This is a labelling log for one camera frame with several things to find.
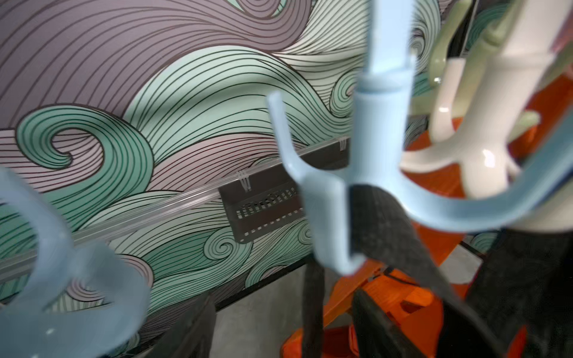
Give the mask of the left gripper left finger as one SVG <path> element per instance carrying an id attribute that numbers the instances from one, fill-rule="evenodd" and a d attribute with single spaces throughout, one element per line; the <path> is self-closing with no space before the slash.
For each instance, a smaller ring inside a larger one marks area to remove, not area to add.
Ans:
<path id="1" fill-rule="evenodd" d="M 146 357 L 208 358 L 216 326 L 216 307 L 208 295 L 198 301 L 162 336 Z"/>

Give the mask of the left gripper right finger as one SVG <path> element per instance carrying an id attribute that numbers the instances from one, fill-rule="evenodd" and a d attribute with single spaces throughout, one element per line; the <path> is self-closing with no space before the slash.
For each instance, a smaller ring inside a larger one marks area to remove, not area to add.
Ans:
<path id="1" fill-rule="evenodd" d="M 425 357 L 362 289 L 352 298 L 352 317 L 360 357 Z"/>

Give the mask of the orange bag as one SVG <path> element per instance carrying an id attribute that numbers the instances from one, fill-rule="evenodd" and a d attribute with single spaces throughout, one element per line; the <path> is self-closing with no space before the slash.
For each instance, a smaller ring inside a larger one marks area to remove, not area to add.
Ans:
<path id="1" fill-rule="evenodd" d="M 528 105 L 542 116 L 541 124 L 525 132 L 510 144 L 511 154 L 525 159 L 539 146 L 544 137 L 557 124 L 567 107 L 572 105 L 572 72 L 561 75 Z M 407 174 L 417 184 L 439 194 L 462 198 L 464 193 L 460 182 L 460 170 L 451 165 L 428 174 Z M 446 234 L 415 224 L 422 241 L 429 247 L 438 265 L 443 263 L 461 243 L 462 234 Z M 381 264 L 367 261 L 357 274 L 340 279 L 334 286 L 328 303 L 324 306 L 326 326 L 343 313 L 350 313 L 352 295 L 359 288 L 373 298 L 377 305 L 398 324 L 406 336 L 427 357 L 434 357 L 437 338 L 442 327 L 442 303 L 428 290 L 408 283 L 410 277 L 400 271 L 383 274 Z M 508 357 L 522 357 L 526 343 L 526 328 L 523 327 L 510 344 Z M 302 357 L 303 329 L 297 330 L 281 347 L 280 357 Z M 342 328 L 326 329 L 321 357 L 359 357 L 358 340 L 352 323 Z"/>

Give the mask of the black bag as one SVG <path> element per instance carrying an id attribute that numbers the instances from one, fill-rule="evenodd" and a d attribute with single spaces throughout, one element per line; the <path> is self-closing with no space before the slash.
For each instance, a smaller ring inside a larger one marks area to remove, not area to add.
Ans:
<path id="1" fill-rule="evenodd" d="M 503 357 L 501 343 L 440 273 L 398 201 L 369 185 L 352 186 L 348 194 L 352 250 L 403 271 L 442 299 L 444 323 L 437 355 Z"/>
<path id="2" fill-rule="evenodd" d="M 571 357 L 572 233 L 504 229 L 465 302 L 495 341 L 445 305 L 437 357 L 506 357 L 521 329 L 526 330 L 522 357 Z"/>

